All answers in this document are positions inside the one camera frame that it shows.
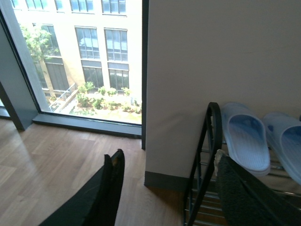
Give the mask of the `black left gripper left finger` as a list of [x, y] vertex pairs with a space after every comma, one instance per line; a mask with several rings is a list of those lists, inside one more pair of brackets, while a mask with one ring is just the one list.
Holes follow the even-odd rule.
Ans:
[[41, 226], [113, 226], [124, 180], [125, 156], [118, 149], [104, 165]]

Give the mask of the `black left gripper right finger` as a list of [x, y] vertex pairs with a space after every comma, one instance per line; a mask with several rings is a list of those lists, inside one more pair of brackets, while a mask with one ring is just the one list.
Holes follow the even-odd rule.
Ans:
[[216, 186], [230, 226], [299, 226], [301, 211], [281, 198], [223, 150], [214, 158]]

